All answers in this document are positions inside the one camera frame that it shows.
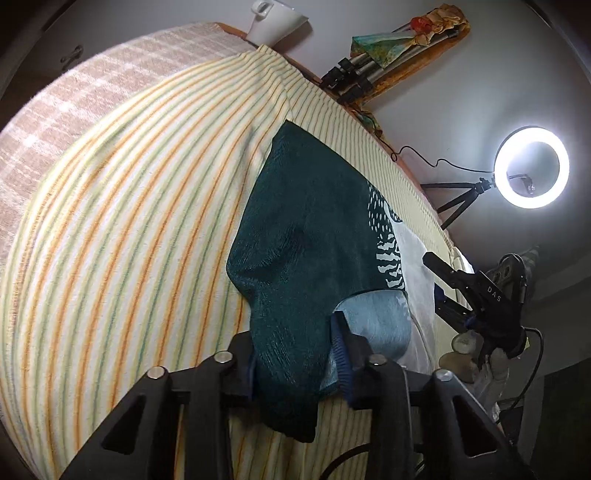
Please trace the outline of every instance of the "silver screw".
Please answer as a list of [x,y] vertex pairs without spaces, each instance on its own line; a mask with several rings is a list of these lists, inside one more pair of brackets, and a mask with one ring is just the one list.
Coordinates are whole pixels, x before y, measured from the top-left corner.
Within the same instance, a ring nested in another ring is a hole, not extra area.
[[162,377],[165,373],[166,373],[166,370],[164,369],[164,367],[156,365],[155,367],[150,368],[150,370],[148,370],[146,375],[148,375],[150,378],[153,378],[156,380],[157,378]]
[[435,372],[435,376],[442,382],[449,382],[453,378],[453,373],[444,368],[440,368]]
[[381,353],[372,353],[369,356],[369,363],[372,365],[383,365],[388,362],[388,359],[384,357]]
[[231,352],[228,352],[227,350],[222,350],[221,352],[216,353],[213,356],[213,359],[218,363],[218,364],[226,364],[228,363],[230,360],[232,360],[234,356],[232,355]]

